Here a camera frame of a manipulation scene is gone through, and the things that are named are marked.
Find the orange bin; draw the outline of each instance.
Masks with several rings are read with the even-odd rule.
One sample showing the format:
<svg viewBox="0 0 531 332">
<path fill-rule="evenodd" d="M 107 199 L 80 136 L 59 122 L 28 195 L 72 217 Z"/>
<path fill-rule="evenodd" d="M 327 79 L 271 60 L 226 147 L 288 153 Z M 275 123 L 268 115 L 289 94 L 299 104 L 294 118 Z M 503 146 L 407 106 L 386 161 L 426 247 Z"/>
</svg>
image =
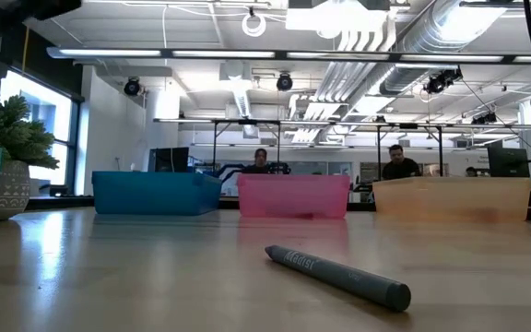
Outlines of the orange bin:
<svg viewBox="0 0 531 332">
<path fill-rule="evenodd" d="M 373 184 L 380 216 L 423 220 L 523 221 L 528 178 L 414 177 Z"/>
</svg>

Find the person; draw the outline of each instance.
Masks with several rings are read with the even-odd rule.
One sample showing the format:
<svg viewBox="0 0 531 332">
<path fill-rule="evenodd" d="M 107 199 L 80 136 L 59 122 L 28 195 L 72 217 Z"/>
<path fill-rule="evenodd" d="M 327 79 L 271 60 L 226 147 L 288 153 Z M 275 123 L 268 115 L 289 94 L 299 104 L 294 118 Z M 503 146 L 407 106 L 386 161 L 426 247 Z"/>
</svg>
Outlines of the person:
<svg viewBox="0 0 531 332">
<path fill-rule="evenodd" d="M 267 167 L 267 151 L 264 148 L 259 148 L 255 151 L 255 164 L 247 166 L 241 170 L 245 174 L 268 174 Z"/>
<path fill-rule="evenodd" d="M 474 167 L 468 167 L 466 169 L 466 177 L 477 177 L 477 169 Z"/>
<path fill-rule="evenodd" d="M 418 164 L 409 158 L 405 158 L 403 147 L 393 145 L 388 149 L 391 162 L 387 163 L 383 169 L 384 180 L 403 179 L 410 176 L 421 176 Z"/>
</svg>

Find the pink bin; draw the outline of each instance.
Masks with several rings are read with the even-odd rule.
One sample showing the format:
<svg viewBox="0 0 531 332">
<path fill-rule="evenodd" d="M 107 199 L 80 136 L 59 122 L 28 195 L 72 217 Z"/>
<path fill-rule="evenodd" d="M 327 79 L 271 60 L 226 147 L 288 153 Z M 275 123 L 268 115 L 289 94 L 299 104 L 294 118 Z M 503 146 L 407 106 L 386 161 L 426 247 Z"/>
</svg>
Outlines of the pink bin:
<svg viewBox="0 0 531 332">
<path fill-rule="evenodd" d="M 241 174 L 237 185 L 244 217 L 343 219 L 348 209 L 345 175 Z"/>
</svg>

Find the gray crayon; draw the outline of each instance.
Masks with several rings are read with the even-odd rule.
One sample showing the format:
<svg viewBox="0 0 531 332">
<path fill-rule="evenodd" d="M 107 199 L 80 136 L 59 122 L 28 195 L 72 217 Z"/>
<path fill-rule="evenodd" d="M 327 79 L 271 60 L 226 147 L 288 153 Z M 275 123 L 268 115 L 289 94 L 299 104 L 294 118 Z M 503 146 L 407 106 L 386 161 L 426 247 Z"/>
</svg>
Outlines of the gray crayon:
<svg viewBox="0 0 531 332">
<path fill-rule="evenodd" d="M 279 245 L 270 245 L 265 252 L 274 262 L 396 312 L 405 311 L 411 303 L 409 287 L 398 281 Z"/>
</svg>

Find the patterned pot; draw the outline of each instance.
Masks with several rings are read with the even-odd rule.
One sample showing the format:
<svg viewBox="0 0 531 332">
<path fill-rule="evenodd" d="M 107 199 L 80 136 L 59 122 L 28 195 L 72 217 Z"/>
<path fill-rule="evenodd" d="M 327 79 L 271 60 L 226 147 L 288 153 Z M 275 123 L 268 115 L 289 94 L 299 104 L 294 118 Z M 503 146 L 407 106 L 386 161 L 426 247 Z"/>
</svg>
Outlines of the patterned pot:
<svg viewBox="0 0 531 332">
<path fill-rule="evenodd" d="M 24 161 L 4 161 L 0 171 L 0 220 L 24 212 L 30 199 L 30 171 Z"/>
</svg>

